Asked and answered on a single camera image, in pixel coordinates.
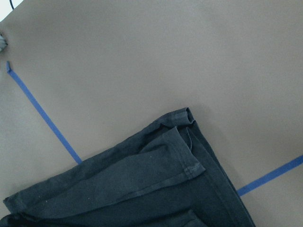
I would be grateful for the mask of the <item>black graphic t-shirt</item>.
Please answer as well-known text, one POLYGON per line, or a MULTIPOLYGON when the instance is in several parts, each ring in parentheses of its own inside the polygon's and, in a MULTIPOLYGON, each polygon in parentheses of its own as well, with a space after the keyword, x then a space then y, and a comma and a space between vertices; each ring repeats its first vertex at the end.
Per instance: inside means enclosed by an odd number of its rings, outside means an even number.
POLYGON ((189 108, 4 200, 3 227, 252 227, 189 108))

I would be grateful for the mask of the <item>blue tape line crosswise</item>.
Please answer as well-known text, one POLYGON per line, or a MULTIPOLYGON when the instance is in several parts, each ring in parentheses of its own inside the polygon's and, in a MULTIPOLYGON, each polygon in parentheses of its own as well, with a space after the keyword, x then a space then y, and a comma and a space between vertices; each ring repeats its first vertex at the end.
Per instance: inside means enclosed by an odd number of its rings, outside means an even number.
POLYGON ((239 196, 246 195, 247 193, 267 184, 268 182, 282 176, 283 174, 293 170, 294 168, 297 168, 298 166, 303 164, 303 156, 300 155, 299 157, 296 157, 295 159, 285 163, 284 165, 274 169, 273 171, 265 174, 264 176, 250 182, 249 184, 241 187, 237 190, 237 193, 239 196))

